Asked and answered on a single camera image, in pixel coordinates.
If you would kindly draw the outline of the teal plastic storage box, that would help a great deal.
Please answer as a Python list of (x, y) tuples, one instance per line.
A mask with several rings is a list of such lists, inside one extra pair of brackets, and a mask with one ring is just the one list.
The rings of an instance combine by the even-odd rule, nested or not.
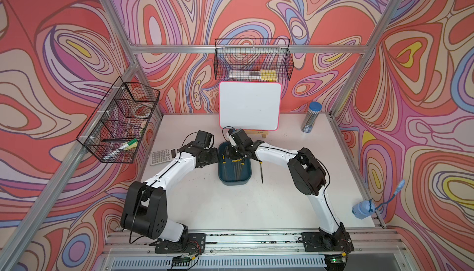
[(235, 181), (234, 161), (228, 157), (228, 151), (231, 151), (229, 142), (224, 142), (218, 147), (219, 162), (218, 162), (218, 177), (221, 182), (228, 186), (245, 185), (252, 177), (251, 162), (249, 159), (244, 159), (244, 169), (242, 171), (242, 181)]

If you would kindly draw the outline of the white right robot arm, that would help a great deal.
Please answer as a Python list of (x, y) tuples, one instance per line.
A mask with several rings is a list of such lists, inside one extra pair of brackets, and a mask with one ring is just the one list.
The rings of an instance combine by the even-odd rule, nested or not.
[(318, 220), (318, 243), (328, 251), (353, 250), (343, 223), (333, 213), (327, 199), (330, 176), (327, 169), (307, 148), (298, 151), (275, 147), (261, 140), (237, 144), (230, 141), (230, 154), (242, 159), (270, 162), (287, 167), (296, 189), (308, 197)]

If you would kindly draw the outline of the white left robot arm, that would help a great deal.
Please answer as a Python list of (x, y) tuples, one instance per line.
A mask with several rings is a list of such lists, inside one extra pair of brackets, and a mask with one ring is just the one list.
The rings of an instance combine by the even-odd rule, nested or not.
[(133, 182), (125, 198), (120, 226), (152, 240), (173, 243), (185, 239), (185, 225), (168, 218), (167, 193), (188, 173), (218, 162), (218, 149), (201, 149), (190, 143), (173, 160), (145, 182)]

